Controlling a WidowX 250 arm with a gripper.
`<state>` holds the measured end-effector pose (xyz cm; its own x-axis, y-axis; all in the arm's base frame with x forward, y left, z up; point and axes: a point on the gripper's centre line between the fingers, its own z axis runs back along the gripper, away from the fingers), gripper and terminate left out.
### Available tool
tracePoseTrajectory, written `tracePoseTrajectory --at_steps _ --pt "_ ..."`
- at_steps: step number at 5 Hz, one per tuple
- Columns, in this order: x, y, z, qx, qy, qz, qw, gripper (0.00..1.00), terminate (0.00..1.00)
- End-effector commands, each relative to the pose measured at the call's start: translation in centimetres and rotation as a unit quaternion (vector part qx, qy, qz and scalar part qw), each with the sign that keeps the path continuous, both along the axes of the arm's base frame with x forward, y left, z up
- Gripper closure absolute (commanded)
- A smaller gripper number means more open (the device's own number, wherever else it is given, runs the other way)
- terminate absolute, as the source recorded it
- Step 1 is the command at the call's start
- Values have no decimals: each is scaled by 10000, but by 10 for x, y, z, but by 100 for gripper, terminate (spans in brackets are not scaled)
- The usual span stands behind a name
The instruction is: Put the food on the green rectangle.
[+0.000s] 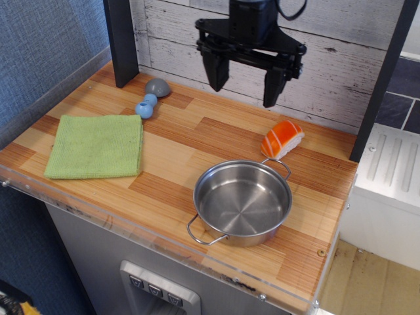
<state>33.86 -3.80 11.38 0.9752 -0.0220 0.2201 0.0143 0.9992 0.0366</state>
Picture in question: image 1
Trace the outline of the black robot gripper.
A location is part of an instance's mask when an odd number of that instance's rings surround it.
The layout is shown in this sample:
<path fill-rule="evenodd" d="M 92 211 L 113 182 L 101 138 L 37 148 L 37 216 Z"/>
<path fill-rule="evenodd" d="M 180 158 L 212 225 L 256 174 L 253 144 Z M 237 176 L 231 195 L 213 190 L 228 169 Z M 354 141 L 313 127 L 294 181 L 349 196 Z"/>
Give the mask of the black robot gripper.
<path fill-rule="evenodd" d="M 279 1 L 230 1 L 228 18 L 197 20 L 198 51 L 211 88 L 219 92 L 224 87 L 231 60 L 264 69 L 263 106 L 273 107 L 287 79 L 301 75 L 306 53 L 302 43 L 280 29 L 278 17 L 292 21 L 306 4 L 304 1 L 298 12 L 288 16 Z"/>

